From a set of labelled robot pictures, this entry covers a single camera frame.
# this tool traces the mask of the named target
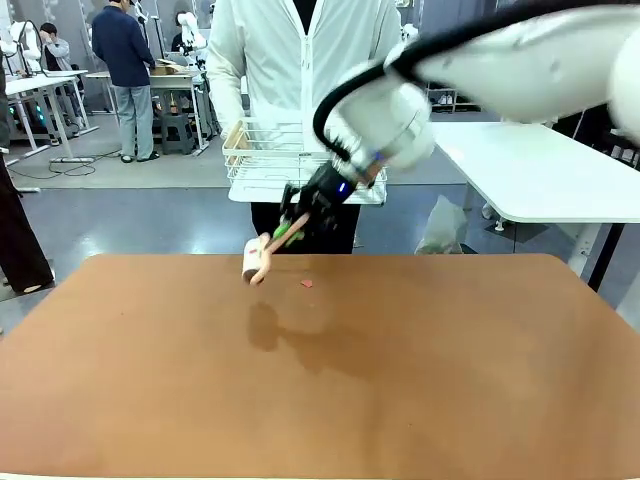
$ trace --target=white wire basket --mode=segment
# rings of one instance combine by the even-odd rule
[[[235,202],[280,203],[287,183],[306,185],[318,167],[332,158],[312,132],[303,130],[302,122],[274,123],[251,117],[236,124],[222,153],[231,183],[229,199]],[[386,199],[383,169],[372,188],[358,186],[345,203],[382,205]]]

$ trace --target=black pants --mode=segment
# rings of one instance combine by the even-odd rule
[[[16,292],[53,281],[51,268],[42,253],[20,203],[9,172],[0,155],[0,267]]]
[[[307,235],[290,247],[282,247],[279,253],[288,254],[350,254],[356,236],[359,205],[342,205],[336,215],[336,229],[323,234]],[[280,225],[280,205],[277,203],[252,203],[251,217],[256,233],[273,235]]]

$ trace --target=tabletop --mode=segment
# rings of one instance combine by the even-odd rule
[[[45,75],[37,75],[31,78],[20,78],[18,80],[11,80],[7,82],[6,94],[7,96],[16,95],[18,93],[28,92],[29,90],[36,90],[38,88],[61,85],[63,83],[70,82],[71,80],[71,76],[47,77]]]
[[[89,73],[89,70],[62,70],[62,71],[47,71],[47,75],[50,77],[73,77],[77,75],[84,75]]]
[[[0,472],[640,473],[640,340],[559,260],[276,260],[86,262],[0,343]]]
[[[175,73],[173,75],[149,75],[150,78],[193,78],[202,74],[203,72],[184,72],[184,73]],[[109,72],[96,72],[90,73],[86,75],[87,78],[111,78]]]
[[[440,148],[500,215],[640,223],[640,172],[542,125],[435,122]]]

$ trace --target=cable on floor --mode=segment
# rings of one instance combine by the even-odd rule
[[[20,172],[18,170],[15,170],[13,168],[7,168],[7,170],[9,170],[11,173],[15,173],[16,175],[20,175],[21,177],[25,177],[25,178],[31,178],[33,180],[51,180],[52,178],[56,178],[59,177],[60,175],[66,175],[67,177],[86,177],[88,175],[92,175],[96,172],[96,168],[93,166],[95,165],[95,163],[99,160],[102,160],[103,158],[117,158],[117,155],[120,153],[120,150],[114,150],[113,152],[109,152],[109,153],[105,153],[102,155],[94,155],[93,158],[93,162],[91,163],[82,163],[80,165],[77,165],[75,167],[69,168],[67,170],[55,170],[52,168],[51,163],[49,163],[49,171],[51,173],[53,173],[54,175],[49,175],[48,177],[36,177],[35,175],[29,175],[26,174],[24,172]],[[88,171],[85,171],[83,173],[71,173],[71,172],[76,172],[77,170],[80,169],[87,169]]]

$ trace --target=black cable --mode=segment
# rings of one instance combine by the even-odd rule
[[[415,73],[417,65],[427,58],[440,55],[447,51],[461,47],[478,37],[502,30],[510,25],[531,20],[533,18],[559,13],[577,8],[596,7],[602,5],[637,5],[640,0],[529,0],[516,3],[504,8],[495,15],[462,25],[449,32],[430,38],[416,40],[386,69],[394,70],[405,79],[424,84]],[[325,127],[331,112],[348,95],[357,89],[385,76],[383,63],[378,63],[369,70],[345,82],[333,90],[320,103],[313,117],[313,131],[325,147],[338,157],[349,161],[350,154],[339,140],[330,140],[325,133]]]
[[[51,180],[52,178],[57,178],[60,175],[66,175],[68,177],[86,177],[88,175],[92,175],[96,172],[96,168],[94,167],[94,165],[96,164],[96,162],[98,162],[99,160],[103,159],[103,158],[107,158],[112,156],[115,153],[120,152],[120,150],[114,150],[113,152],[109,152],[109,153],[105,153],[102,155],[95,155],[93,156],[93,162],[91,163],[82,163],[81,165],[77,165],[73,168],[70,168],[68,170],[54,170],[52,168],[52,164],[49,163],[49,171],[51,173],[53,173],[54,175],[49,175],[48,177],[36,177],[34,175],[28,175],[26,173],[20,172],[18,170],[15,170],[13,168],[9,168],[7,167],[7,170],[9,170],[11,173],[15,173],[16,175],[20,175],[21,177],[25,177],[25,178],[31,178],[33,180]],[[87,168],[89,169],[88,172],[85,173],[79,173],[79,174],[71,174],[71,172],[75,172],[76,170],[80,170],[81,168]]]

